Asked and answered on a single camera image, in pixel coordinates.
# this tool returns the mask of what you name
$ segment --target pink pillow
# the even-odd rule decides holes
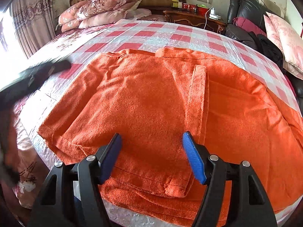
[[[88,19],[98,13],[116,10],[122,5],[132,2],[137,2],[137,0],[91,0],[78,9],[75,19]]]
[[[267,13],[267,15],[279,34],[285,61],[297,71],[295,76],[303,80],[302,38],[284,19],[271,13]]]
[[[152,12],[145,8],[138,8],[136,10],[130,11],[127,13],[125,19],[134,19],[134,18],[142,18],[151,15]]]
[[[102,26],[102,25],[116,23],[120,19],[125,18],[126,11],[128,9],[131,9],[132,6],[134,6],[134,4],[135,2],[126,3],[116,10],[99,13],[91,18],[85,19],[81,21],[79,28],[84,29],[93,26]]]
[[[59,25],[63,25],[65,23],[70,22],[73,19],[75,19],[75,14],[78,11],[78,9],[86,3],[88,3],[88,1],[81,1],[81,2],[76,3],[73,6],[69,7],[67,10],[65,10],[59,16],[59,20],[58,20]]]
[[[270,18],[268,18],[266,15],[264,15],[264,22],[265,22],[265,28],[267,32],[267,38],[274,44],[276,45],[283,53],[283,48],[282,44],[280,41],[279,34],[273,25],[272,21]]]
[[[244,17],[234,18],[234,25],[239,26],[247,32],[254,32],[256,35],[262,34],[266,36],[266,33],[262,31],[259,27],[257,27],[254,23],[252,23],[249,19],[245,19]]]
[[[69,31],[71,29],[78,28],[80,24],[81,24],[81,21],[73,19],[72,21],[63,24],[63,26],[61,28],[61,31],[66,32],[66,31]]]

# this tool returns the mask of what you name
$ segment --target white cable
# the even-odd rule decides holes
[[[210,9],[207,10],[207,12],[205,13],[205,26],[204,26],[204,30],[206,28],[206,24],[207,24],[207,13],[212,10],[214,7],[211,7]]]

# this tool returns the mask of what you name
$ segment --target orange towel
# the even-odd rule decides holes
[[[205,67],[190,63],[102,54],[77,77],[39,134],[62,161],[75,163],[118,132],[123,146],[112,177],[154,195],[184,197],[194,176],[180,141],[190,130],[204,143],[207,78]]]
[[[303,194],[302,127],[295,110],[229,61],[165,48],[100,55],[38,133],[69,163],[121,133],[123,149],[100,187],[102,197],[190,226],[205,187],[192,179],[181,147],[184,131],[225,161],[251,162],[279,212]],[[226,220],[230,190],[227,183],[219,225]]]

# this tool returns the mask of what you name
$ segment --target wooden nightstand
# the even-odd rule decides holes
[[[190,12],[187,10],[167,9],[164,10],[165,18],[167,22],[193,26],[197,28],[204,28],[205,15],[201,16],[198,13]],[[227,24],[223,21],[211,19],[207,16],[206,30],[221,34]]]

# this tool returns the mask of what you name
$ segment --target red cushion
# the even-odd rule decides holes
[[[262,34],[267,37],[266,33],[262,31],[259,27],[257,27],[254,23],[252,23],[249,19],[245,19],[244,17],[234,18],[234,25],[241,27],[247,32],[254,32],[256,35]]]

